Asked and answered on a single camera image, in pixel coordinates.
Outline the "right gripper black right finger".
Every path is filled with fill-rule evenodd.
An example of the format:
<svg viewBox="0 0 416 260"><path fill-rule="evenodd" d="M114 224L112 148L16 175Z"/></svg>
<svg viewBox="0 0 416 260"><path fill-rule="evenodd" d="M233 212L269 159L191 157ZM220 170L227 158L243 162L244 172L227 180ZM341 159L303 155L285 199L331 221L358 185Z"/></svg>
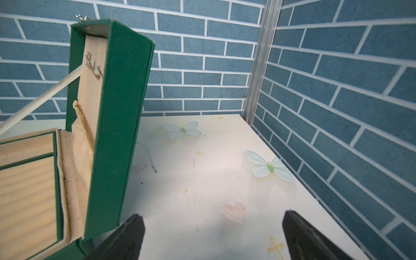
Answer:
<svg viewBox="0 0 416 260"><path fill-rule="evenodd" d="M292 260L352 260L296 211L285 212L282 227Z"/></svg>

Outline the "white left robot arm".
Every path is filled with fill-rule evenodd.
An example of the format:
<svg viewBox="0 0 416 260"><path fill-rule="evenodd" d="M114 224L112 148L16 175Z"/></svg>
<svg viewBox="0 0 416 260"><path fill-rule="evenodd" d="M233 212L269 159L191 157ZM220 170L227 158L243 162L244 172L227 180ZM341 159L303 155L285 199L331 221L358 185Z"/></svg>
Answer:
<svg viewBox="0 0 416 260"><path fill-rule="evenodd" d="M16 125L19 121L23 120L26 116L31 114L34 110L42 106L46 101L56 95L58 92L62 91L70 83L75 81L81 75L82 66L78 66L75 70L69 73L64 79L58 82L51 89L47 90L45 93L37 97L35 100L30 102L27 106L23 107L9 119L1 124L1 135Z"/></svg>

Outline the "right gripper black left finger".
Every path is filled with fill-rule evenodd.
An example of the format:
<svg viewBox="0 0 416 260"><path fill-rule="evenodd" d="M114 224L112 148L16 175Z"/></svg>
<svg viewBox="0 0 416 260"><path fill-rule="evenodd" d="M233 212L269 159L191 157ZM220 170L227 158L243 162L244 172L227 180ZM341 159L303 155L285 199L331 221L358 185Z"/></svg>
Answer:
<svg viewBox="0 0 416 260"><path fill-rule="evenodd" d="M85 260L138 260L145 236L143 217L133 214Z"/></svg>

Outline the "green jewelry box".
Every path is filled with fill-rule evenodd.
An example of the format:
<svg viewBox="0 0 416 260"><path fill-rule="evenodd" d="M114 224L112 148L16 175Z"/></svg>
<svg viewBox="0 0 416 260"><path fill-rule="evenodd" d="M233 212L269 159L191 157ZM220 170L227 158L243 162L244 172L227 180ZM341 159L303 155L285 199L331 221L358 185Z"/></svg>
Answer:
<svg viewBox="0 0 416 260"><path fill-rule="evenodd" d="M1 141L1 259L81 260L120 225L153 53L113 19L71 26L64 129Z"/></svg>

